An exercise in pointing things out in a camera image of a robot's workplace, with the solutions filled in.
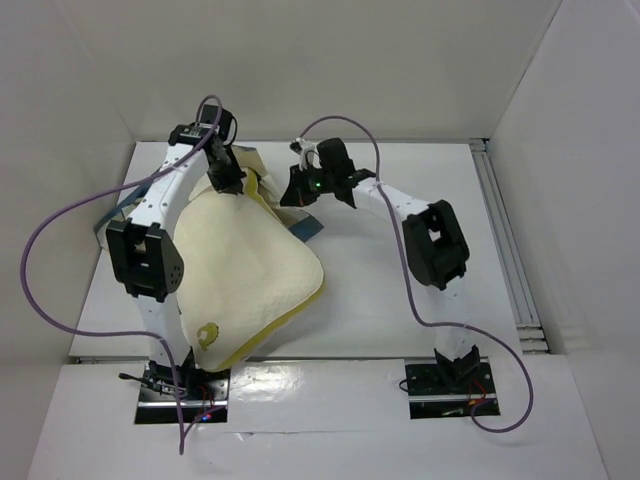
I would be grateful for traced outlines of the blue beige striped pillowcase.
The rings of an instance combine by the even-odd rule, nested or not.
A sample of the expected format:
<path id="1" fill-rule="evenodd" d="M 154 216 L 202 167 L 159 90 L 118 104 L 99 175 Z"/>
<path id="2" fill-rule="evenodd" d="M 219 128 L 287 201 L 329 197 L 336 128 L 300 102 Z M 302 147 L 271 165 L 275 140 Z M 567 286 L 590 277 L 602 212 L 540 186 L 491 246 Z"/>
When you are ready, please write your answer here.
<path id="1" fill-rule="evenodd" d="M 307 242 L 318 235 L 323 224 L 311 213 L 300 207 L 283 207 L 279 204 L 282 193 L 275 184 L 255 147 L 233 146 L 232 151 L 245 173 L 253 173 L 258 180 L 257 195 L 269 207 L 273 215 L 299 240 Z M 100 247 L 107 251 L 106 227 L 112 220 L 124 221 L 138 206 L 150 187 L 149 183 L 135 187 L 115 207 L 104 214 L 93 226 L 93 233 Z"/>

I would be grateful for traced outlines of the cream yellow-edged pillow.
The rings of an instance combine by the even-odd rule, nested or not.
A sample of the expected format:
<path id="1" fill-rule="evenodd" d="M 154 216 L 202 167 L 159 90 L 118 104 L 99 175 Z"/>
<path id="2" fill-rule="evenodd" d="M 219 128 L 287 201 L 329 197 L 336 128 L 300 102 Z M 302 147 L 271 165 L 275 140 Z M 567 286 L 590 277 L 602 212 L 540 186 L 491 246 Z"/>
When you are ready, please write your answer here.
<path id="1" fill-rule="evenodd" d="M 185 264 L 177 291 L 196 364 L 227 369 L 315 301 L 324 269 L 277 218 L 250 172 L 240 195 L 201 178 L 181 212 L 174 243 Z"/>

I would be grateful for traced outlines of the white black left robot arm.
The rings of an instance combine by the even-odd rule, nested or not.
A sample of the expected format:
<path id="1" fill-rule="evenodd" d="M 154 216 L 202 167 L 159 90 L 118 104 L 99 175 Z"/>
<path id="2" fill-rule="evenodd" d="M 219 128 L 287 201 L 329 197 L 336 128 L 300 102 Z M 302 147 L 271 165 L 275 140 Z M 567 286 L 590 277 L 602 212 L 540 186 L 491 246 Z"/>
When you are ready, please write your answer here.
<path id="1" fill-rule="evenodd" d="M 232 152 L 236 130 L 235 116 L 213 105 L 202 107 L 195 122 L 177 125 L 138 206 L 106 227 L 115 279 L 133 297 L 146 331 L 165 341 L 152 348 L 151 379 L 176 399 L 193 394 L 198 376 L 181 325 L 176 292 L 185 263 L 174 232 L 199 180 L 208 179 L 218 193 L 242 192 L 246 174 Z"/>

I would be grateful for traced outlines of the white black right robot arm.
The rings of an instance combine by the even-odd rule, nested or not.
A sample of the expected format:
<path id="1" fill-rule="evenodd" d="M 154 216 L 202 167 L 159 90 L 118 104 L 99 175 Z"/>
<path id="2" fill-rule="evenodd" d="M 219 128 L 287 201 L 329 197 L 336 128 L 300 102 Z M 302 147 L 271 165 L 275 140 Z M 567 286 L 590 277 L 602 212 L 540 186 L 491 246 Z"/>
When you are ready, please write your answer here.
<path id="1" fill-rule="evenodd" d="M 298 161 L 289 168 L 282 206 L 308 206 L 331 194 L 390 222 L 403 272 L 425 287 L 429 297 L 438 384 L 448 392 L 460 391 L 478 368 L 480 354 L 465 329 L 469 316 L 462 287 L 470 252 L 453 207 L 445 200 L 429 203 L 390 187 L 379 179 L 378 170 L 356 168 L 339 138 L 314 144 L 299 137 L 289 148 Z"/>

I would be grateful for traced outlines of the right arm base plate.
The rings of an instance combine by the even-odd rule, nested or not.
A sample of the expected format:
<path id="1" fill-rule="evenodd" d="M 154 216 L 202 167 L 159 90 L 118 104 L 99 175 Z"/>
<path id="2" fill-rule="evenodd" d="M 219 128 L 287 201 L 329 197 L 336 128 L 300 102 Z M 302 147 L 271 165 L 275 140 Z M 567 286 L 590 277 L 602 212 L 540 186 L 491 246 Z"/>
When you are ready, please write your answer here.
<path id="1" fill-rule="evenodd" d="M 482 360 L 468 377 L 447 385 L 438 373 L 434 359 L 408 361 L 405 376 L 398 382 L 407 394 L 412 420 L 469 417 L 476 407 L 476 417 L 501 414 L 493 373 Z"/>

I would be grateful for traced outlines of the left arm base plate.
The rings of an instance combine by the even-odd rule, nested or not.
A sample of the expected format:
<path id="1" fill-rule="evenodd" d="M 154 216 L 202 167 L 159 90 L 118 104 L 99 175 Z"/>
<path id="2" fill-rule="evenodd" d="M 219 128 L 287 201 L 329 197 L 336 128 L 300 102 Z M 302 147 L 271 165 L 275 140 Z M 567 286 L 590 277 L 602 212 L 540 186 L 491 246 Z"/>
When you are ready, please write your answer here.
<path id="1" fill-rule="evenodd" d="M 139 384 L 134 423 L 136 425 L 177 424 L 176 402 L 173 385 L 162 379 L 154 379 L 148 366 L 143 373 L 120 373 L 120 380 Z M 217 424 L 228 420 L 228 398 L 231 370 L 209 373 L 192 372 L 190 385 L 180 385 L 184 423 L 199 418 L 198 423 Z"/>

